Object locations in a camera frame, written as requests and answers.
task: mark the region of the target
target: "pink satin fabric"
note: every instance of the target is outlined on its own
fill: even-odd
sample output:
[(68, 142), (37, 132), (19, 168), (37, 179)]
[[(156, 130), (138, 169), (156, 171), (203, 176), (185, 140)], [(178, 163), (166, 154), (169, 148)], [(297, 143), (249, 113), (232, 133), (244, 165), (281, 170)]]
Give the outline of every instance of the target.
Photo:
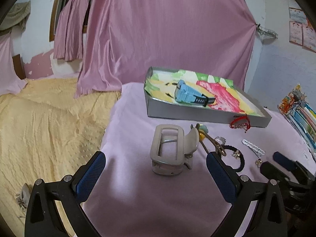
[(6, 93), (19, 93), (26, 85), (16, 75), (11, 55), (11, 34), (0, 37), (0, 95)]
[(54, 59), (83, 58), (83, 22), (89, 0), (69, 0), (59, 15), (54, 41)]
[(149, 67), (243, 88), (256, 28), (244, 0), (93, 0), (88, 25), (76, 96), (143, 82)]

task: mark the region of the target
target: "red bracelet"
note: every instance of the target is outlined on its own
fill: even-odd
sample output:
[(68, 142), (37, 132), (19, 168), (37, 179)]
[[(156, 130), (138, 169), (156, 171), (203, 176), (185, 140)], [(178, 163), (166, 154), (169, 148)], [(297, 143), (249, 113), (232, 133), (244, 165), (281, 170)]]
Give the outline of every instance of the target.
[[(246, 119), (248, 122), (247, 123), (243, 123), (243, 124), (236, 124), (236, 122), (242, 120), (242, 119)], [(245, 133), (250, 129), (251, 125), (250, 125), (250, 120), (247, 116), (247, 114), (245, 116), (241, 116), (239, 118), (236, 118), (234, 119), (230, 125), (229, 125), (230, 128), (234, 128), (234, 129), (237, 129), (237, 128), (244, 128), (245, 129)]]

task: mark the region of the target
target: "black hair tie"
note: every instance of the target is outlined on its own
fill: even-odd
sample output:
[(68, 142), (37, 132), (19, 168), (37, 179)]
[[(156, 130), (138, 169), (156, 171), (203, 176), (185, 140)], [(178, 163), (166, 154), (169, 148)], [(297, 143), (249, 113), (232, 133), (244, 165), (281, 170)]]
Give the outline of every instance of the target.
[(237, 156), (240, 158), (240, 167), (236, 168), (234, 170), (237, 173), (241, 172), (245, 167), (245, 159), (244, 159), (244, 156), (242, 155), (241, 151), (233, 146), (230, 146), (230, 145), (222, 145), (222, 147), (224, 150), (231, 150), (234, 152), (234, 154), (237, 154)]

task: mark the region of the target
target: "blue gripper pad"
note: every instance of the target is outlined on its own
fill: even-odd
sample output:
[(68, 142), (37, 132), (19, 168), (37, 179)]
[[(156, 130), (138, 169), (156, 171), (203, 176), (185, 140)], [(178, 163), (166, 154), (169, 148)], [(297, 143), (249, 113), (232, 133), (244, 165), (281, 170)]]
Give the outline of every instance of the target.
[(236, 186), (212, 153), (206, 157), (206, 166), (225, 201), (233, 205), (237, 199)]
[(296, 169), (295, 163), (278, 151), (273, 154), (273, 160), (283, 166), (287, 171), (293, 171)]
[(105, 155), (100, 152), (76, 185), (76, 201), (85, 202), (105, 167)]

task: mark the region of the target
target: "mattress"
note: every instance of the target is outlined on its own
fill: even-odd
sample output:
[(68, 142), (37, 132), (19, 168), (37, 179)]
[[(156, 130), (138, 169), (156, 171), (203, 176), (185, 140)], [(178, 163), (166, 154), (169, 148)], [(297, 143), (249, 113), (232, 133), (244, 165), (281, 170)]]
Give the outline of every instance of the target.
[[(253, 181), (267, 182), (255, 165), (256, 155), (241, 143), (242, 139), (265, 150), (263, 161), (277, 165), (275, 151), (300, 161), (314, 173), (316, 164), (298, 133), (277, 112), (267, 128), (231, 129), (227, 124), (204, 123), (212, 137), (226, 138), (228, 145), (244, 155), (245, 174)], [(168, 237), (211, 236), (230, 209), (206, 168), (206, 152), (199, 145), (193, 155), (193, 169), (175, 177), (163, 177), (152, 172), (150, 148), (155, 128), (159, 124), (175, 124), (190, 131), (197, 122), (149, 118), (143, 84), (123, 85), (122, 96), (114, 105), (111, 121), (102, 141), (106, 166), (83, 209), (101, 236)], [(214, 147), (204, 142), (209, 151)], [(240, 161), (228, 155), (224, 162), (238, 168)], [(251, 204), (246, 219), (236, 236), (247, 228), (256, 203)]]
[[(77, 79), (28, 80), (17, 95), (0, 96), (0, 213), (17, 237), (25, 214), (15, 201), (23, 184), (60, 181), (99, 150), (119, 92), (74, 99)], [(74, 232), (57, 204), (69, 234)]]

